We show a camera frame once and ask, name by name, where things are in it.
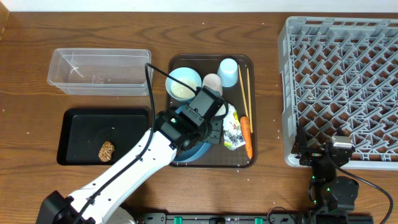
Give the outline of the pile of white rice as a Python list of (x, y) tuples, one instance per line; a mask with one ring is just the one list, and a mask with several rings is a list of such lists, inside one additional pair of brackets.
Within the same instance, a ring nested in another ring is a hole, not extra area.
[[(188, 85), (190, 88), (193, 90), (196, 90), (196, 83), (194, 80), (190, 79), (180, 79), (180, 81), (186, 85)], [(176, 98), (180, 100), (189, 100), (190, 98), (193, 98), (195, 96), (195, 93), (191, 91), (191, 89), (187, 88), (184, 85), (179, 84), (178, 82), (173, 82), (171, 85), (171, 92), (172, 96), (175, 96)]]

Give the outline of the pink cup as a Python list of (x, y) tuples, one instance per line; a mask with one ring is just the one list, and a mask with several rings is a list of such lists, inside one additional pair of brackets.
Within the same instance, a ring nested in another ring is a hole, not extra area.
[(203, 78), (202, 86), (207, 86), (214, 91), (218, 91), (220, 95), (223, 95), (223, 87), (221, 84), (221, 78), (215, 73), (209, 73)]

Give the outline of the light blue bowl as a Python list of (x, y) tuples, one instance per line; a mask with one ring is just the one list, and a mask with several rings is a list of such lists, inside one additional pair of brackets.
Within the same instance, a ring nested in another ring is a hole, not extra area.
[[(170, 74), (174, 79), (188, 85), (193, 90), (201, 88), (202, 80), (198, 72), (192, 68), (181, 67), (173, 70)], [(165, 82), (168, 94), (177, 101), (190, 101), (194, 99), (195, 93), (184, 85), (173, 79), (167, 78)]]

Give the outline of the light blue cup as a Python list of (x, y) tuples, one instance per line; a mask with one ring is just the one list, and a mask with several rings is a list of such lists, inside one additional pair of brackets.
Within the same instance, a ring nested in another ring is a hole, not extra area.
[(218, 71), (218, 76), (221, 78), (222, 87), (232, 87), (238, 80), (238, 64), (231, 58), (226, 58), (221, 61)]

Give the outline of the brown food scrap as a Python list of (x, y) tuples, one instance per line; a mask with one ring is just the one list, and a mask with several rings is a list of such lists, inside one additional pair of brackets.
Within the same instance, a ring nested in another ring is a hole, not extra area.
[(111, 141), (105, 141), (98, 153), (100, 161), (109, 162), (112, 159), (114, 151), (114, 144)]

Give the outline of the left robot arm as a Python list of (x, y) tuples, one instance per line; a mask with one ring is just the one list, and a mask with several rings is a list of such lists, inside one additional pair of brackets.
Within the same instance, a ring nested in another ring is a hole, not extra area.
[(37, 223), (107, 223), (145, 180), (169, 165), (181, 150), (211, 138), (227, 106), (194, 103), (161, 111), (152, 127), (120, 160), (97, 179), (63, 197), (54, 191), (42, 202)]

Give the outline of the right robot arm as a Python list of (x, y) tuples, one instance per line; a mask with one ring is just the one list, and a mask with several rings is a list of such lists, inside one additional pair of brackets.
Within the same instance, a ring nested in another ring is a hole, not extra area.
[(350, 138), (341, 129), (323, 145), (312, 148), (303, 127), (297, 128), (292, 152), (299, 156), (301, 166), (312, 168), (308, 196), (315, 204), (297, 217), (297, 223), (349, 222), (348, 214), (354, 210), (359, 184), (352, 178), (338, 176), (336, 171), (349, 162), (353, 151)]

